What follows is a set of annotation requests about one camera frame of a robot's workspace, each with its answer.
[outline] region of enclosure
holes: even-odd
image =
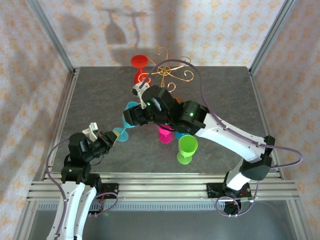
[[[46,239],[61,197],[45,170],[50,150],[90,123],[104,132],[122,128],[127,103],[140,102],[135,76],[167,59],[197,66],[205,98],[224,121],[271,135],[304,161],[271,169],[254,203],[243,203],[253,204],[250,211],[227,218],[206,184],[222,183],[238,154],[196,136],[198,148],[184,165],[175,134],[164,144],[156,124],[128,128],[127,141],[91,169],[103,183],[119,184],[118,204],[88,218],[83,239],[318,239],[319,11],[316,0],[0,3],[3,239]],[[147,64],[136,67],[136,55]],[[181,62],[162,65],[151,84],[205,105],[198,73]],[[48,160],[57,181],[68,154],[66,143]],[[298,159],[285,150],[271,156],[273,165]],[[257,181],[249,184],[254,195]]]

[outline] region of floral wallpaper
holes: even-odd
[[[250,66],[285,0],[39,0],[71,63],[130,66],[144,54]]]
[[[277,144],[305,161],[285,169],[298,190],[314,239],[320,239],[320,1],[299,0],[254,76]],[[282,163],[297,156],[279,151]]]
[[[0,239],[16,231],[44,162],[67,70],[27,1],[0,3]]]

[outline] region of mounting plate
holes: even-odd
[[[107,193],[115,193],[115,194],[119,194],[119,184],[118,183],[102,183],[101,184],[101,189],[102,192],[107,192]],[[107,194],[104,195],[103,199],[116,199],[116,196],[111,195],[111,194]]]
[[[206,184],[206,193],[208,199],[217,199],[222,196],[226,196],[225,191],[223,190],[223,183],[222,182],[209,182]],[[250,201],[253,199],[251,195],[251,189],[249,183],[243,185],[243,187],[238,191],[236,194],[236,199],[242,199],[244,201]]]

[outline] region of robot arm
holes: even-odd
[[[178,103],[165,88],[146,83],[140,89],[140,84],[137,83],[132,92],[140,98],[141,104],[123,112],[129,124],[142,126],[153,122],[168,125],[174,131],[214,141],[242,157],[240,163],[226,174],[222,194],[234,197],[250,180],[259,181],[266,177],[272,164],[269,156],[272,149],[248,143],[231,134],[228,129],[260,144],[274,145],[273,137],[254,136],[219,118],[225,125],[221,126],[205,106],[194,101]]]
[[[140,105],[123,112],[127,123],[132,126],[142,126],[149,122],[168,125],[174,131],[214,141],[242,157],[240,163],[226,173],[220,195],[236,198],[239,196],[239,191],[250,180],[259,181],[265,178],[271,168],[272,159],[269,155],[272,149],[248,143],[231,134],[228,129],[256,143],[266,145],[274,145],[273,137],[263,138],[251,135],[220,119],[225,125],[222,127],[205,106],[194,101],[178,103],[165,88],[157,85],[150,87],[146,83],[140,89],[140,84],[137,83],[132,90],[133,94],[139,97]],[[96,135],[97,132],[97,125],[91,123],[88,129],[75,133],[69,138],[70,154],[66,157],[61,171],[66,203],[61,197],[47,240],[82,239],[91,202],[96,193],[101,192],[100,176],[90,173],[90,161],[107,154],[117,139],[112,131],[100,132]],[[56,235],[59,223],[62,223],[61,231]]]

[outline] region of purple cable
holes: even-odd
[[[240,213],[240,211],[242,210],[242,207],[240,208],[238,202],[234,198],[229,197],[229,196],[221,196],[221,197],[219,197],[215,202],[215,209],[217,210],[217,212],[219,214],[221,214],[222,216],[228,217],[228,218],[242,216],[242,215],[246,214],[247,212],[249,212],[250,209],[252,208],[252,206],[254,205],[254,202],[256,200],[256,196],[257,196],[257,193],[258,193],[258,189],[259,189],[259,181],[256,182],[256,188],[255,188],[255,192],[254,192],[254,195],[253,195],[253,203],[251,203],[249,208],[247,210],[245,210],[244,212]],[[231,214],[225,214],[223,211],[220,211],[219,208],[218,208],[218,202],[221,199],[231,199],[236,204],[239,214],[231,215]]]
[[[59,222],[59,225],[56,229],[56,233],[55,233],[55,237],[54,237],[54,240],[57,240],[58,239],[58,236],[59,236],[59,233],[60,233],[60,230],[62,228],[62,224],[63,224],[63,221],[65,219],[65,216],[66,216],[66,213],[67,213],[67,197],[66,197],[66,193],[65,191],[63,190],[63,188],[61,187],[61,185],[56,181],[54,180],[54,178],[51,176],[51,173],[49,171],[49,159],[50,159],[50,156],[51,154],[53,153],[53,151],[58,147],[60,146],[61,144],[65,143],[66,141],[68,141],[69,139],[65,139],[65,140],[62,140],[61,142],[57,143],[52,149],[51,151],[49,152],[48,156],[46,157],[46,161],[45,161],[45,171],[46,173],[48,174],[48,177],[49,179],[59,188],[60,192],[61,192],[61,195],[62,195],[62,198],[63,198],[63,212],[62,212],[62,216],[61,216],[61,220]]]
[[[92,202],[98,204],[100,208],[103,208],[102,204],[98,200],[93,200]]]
[[[99,213],[96,213],[96,214],[95,214],[96,217],[98,217],[98,216],[101,215],[101,214],[105,214],[106,212],[108,212],[109,210],[111,210],[111,209],[118,203],[118,201],[119,201],[118,195],[115,194],[114,192],[104,192],[104,193],[100,193],[100,194],[96,195],[96,196],[94,197],[94,199],[97,199],[97,198],[102,197],[102,196],[104,196],[104,195],[113,195],[113,196],[115,196],[115,197],[116,197],[115,203],[114,203],[111,207],[109,207],[108,209],[103,210],[103,211],[101,211],[101,212],[99,212]]]
[[[237,133],[236,131],[228,128],[221,120],[220,118],[215,114],[215,112],[211,109],[211,107],[209,106],[209,103],[208,101],[206,100],[206,96],[205,96],[205,88],[203,86],[203,81],[202,81],[202,76],[200,74],[200,72],[197,70],[197,68],[191,64],[190,62],[187,62],[187,61],[183,61],[183,60],[180,60],[180,59],[167,59],[167,60],[164,60],[162,62],[160,62],[159,64],[155,65],[151,71],[149,72],[149,74],[146,76],[146,78],[144,79],[144,81],[142,82],[141,86],[139,87],[140,89],[145,85],[145,83],[147,82],[147,80],[151,77],[151,74],[159,67],[161,66],[162,64],[164,63],[167,63],[167,62],[178,62],[178,63],[183,63],[183,64],[186,64],[188,66],[190,66],[192,69],[194,69],[196,71],[196,73],[199,75],[199,78],[200,78],[200,87],[201,87],[201,97],[202,97],[202,100],[205,104],[205,106],[207,107],[207,109],[209,110],[210,114],[212,115],[212,117],[214,118],[214,120],[219,124],[221,125],[221,127],[223,129],[226,130],[226,132],[229,132],[230,134],[232,134],[233,136],[237,137],[238,139],[241,139],[247,143],[250,143],[250,144],[254,144],[254,145],[257,145],[257,146],[262,146],[262,147],[265,147],[265,148],[269,148],[269,149],[281,149],[281,150],[287,150],[287,151],[291,151],[297,155],[299,155],[299,160],[295,161],[295,162],[292,162],[292,163],[288,163],[288,164],[283,164],[283,165],[275,165],[275,166],[272,166],[271,168],[272,169],[276,169],[276,168],[286,168],[286,167],[290,167],[290,166],[294,166],[294,165],[297,165],[299,163],[301,163],[303,160],[304,160],[304,156],[302,155],[301,152],[295,150],[295,149],[292,149],[292,148],[289,148],[289,147],[284,147],[284,146],[273,146],[273,145],[267,145],[267,144],[263,144],[263,143],[259,143],[257,141],[254,141],[248,137],[245,137],[239,133]]]

